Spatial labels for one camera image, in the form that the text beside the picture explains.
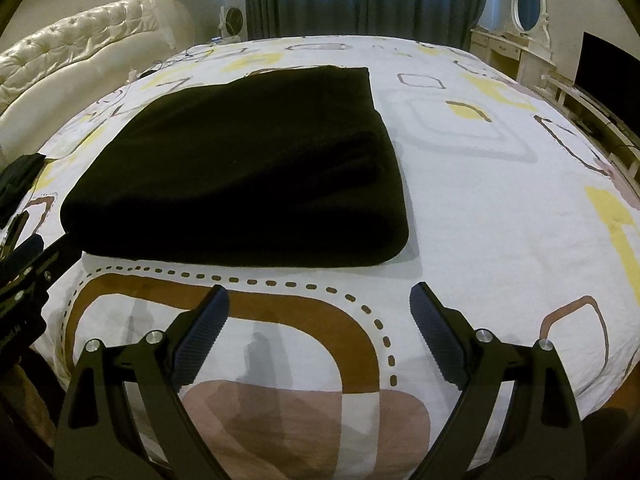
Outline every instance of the headboard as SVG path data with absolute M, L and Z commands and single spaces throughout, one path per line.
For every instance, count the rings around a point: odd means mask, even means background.
M 122 0 L 63 18 L 0 54 L 0 169 L 70 118 L 194 43 L 175 0 Z

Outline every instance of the metal screw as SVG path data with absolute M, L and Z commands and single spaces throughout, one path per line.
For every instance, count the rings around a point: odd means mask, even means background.
M 95 352 L 98 348 L 100 348 L 100 340 L 99 339 L 91 339 L 86 345 L 84 345 L 87 352 Z
M 155 345 L 156 343 L 159 343 L 162 341 L 163 336 L 164 336 L 164 333 L 161 330 L 152 330 L 147 335 L 145 335 L 145 340 L 147 343 Z
M 490 343 L 493 338 L 494 335 L 484 328 L 476 330 L 476 339 L 482 343 Z
M 547 352 L 554 349 L 554 344 L 549 341 L 549 339 L 541 339 L 540 341 L 538 341 L 538 344 L 540 345 L 540 348 L 546 350 Z

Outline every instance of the oval mirror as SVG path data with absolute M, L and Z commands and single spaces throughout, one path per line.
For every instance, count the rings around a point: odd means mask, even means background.
M 516 17 L 524 31 L 534 28 L 540 18 L 540 0 L 518 0 Z

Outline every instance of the black television screen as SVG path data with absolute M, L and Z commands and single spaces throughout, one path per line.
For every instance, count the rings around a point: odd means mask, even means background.
M 575 85 L 640 135 L 640 60 L 585 32 Z

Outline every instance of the folded black garment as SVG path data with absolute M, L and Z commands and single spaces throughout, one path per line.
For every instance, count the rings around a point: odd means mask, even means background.
M 44 166 L 41 153 L 21 155 L 0 173 L 0 229 L 4 229 Z
M 380 264 L 408 238 L 366 68 L 276 70 L 145 107 L 66 197 L 92 254 L 195 264 Z

